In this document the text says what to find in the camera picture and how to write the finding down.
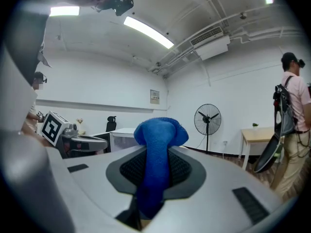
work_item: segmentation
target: wall sign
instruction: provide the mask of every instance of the wall sign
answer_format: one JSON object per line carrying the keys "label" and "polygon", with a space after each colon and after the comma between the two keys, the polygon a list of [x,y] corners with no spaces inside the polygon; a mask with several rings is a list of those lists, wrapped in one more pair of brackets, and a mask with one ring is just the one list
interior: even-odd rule
{"label": "wall sign", "polygon": [[160,104],[160,92],[150,90],[150,103]]}

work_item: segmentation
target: ceiling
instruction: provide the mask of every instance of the ceiling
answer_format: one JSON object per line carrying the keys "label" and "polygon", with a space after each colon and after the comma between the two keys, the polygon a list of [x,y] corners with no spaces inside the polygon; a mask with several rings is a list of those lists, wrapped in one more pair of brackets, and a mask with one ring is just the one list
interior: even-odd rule
{"label": "ceiling", "polygon": [[[248,10],[251,11],[244,20],[239,15],[223,19]],[[121,17],[115,16],[113,10],[97,13],[92,8],[81,8],[78,17],[49,18],[45,46],[47,49],[111,56],[128,62],[129,68],[135,65],[161,76],[176,71],[182,63],[173,68],[165,63],[187,49],[189,40],[168,50],[124,26],[127,16],[151,26],[175,46],[201,29],[206,31],[216,26],[220,26],[225,35],[234,35],[240,30],[251,33],[274,27],[297,27],[283,0],[274,0],[272,5],[266,5],[265,0],[134,0],[134,8]],[[155,65],[157,62],[161,62],[161,67]]]}

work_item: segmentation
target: khaki pants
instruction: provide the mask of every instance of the khaki pants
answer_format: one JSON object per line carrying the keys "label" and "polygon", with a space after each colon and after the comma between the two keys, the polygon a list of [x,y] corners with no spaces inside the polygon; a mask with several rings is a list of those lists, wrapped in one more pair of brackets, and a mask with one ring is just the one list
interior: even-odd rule
{"label": "khaki pants", "polygon": [[[310,146],[310,131],[300,134],[300,140],[303,145]],[[284,139],[284,157],[271,184],[271,188],[281,198],[293,185],[308,157],[309,148],[298,142],[297,134],[290,134]]]}

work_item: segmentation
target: security camera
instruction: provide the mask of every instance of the security camera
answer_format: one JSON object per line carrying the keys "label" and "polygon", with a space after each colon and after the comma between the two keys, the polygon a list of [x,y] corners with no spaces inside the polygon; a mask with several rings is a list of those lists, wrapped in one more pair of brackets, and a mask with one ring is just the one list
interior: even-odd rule
{"label": "security camera", "polygon": [[242,20],[245,20],[245,19],[247,18],[247,14],[246,14],[245,12],[241,12],[240,18],[241,18]]}

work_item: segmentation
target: black strap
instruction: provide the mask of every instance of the black strap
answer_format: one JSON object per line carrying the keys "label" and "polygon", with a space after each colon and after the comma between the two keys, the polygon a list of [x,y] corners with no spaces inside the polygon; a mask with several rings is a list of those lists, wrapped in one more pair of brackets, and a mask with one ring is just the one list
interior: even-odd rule
{"label": "black strap", "polygon": [[290,81],[290,79],[291,79],[292,77],[293,77],[293,76],[289,76],[289,77],[287,78],[287,80],[286,80],[286,82],[285,82],[285,85],[284,85],[285,88],[287,87],[288,82]]}

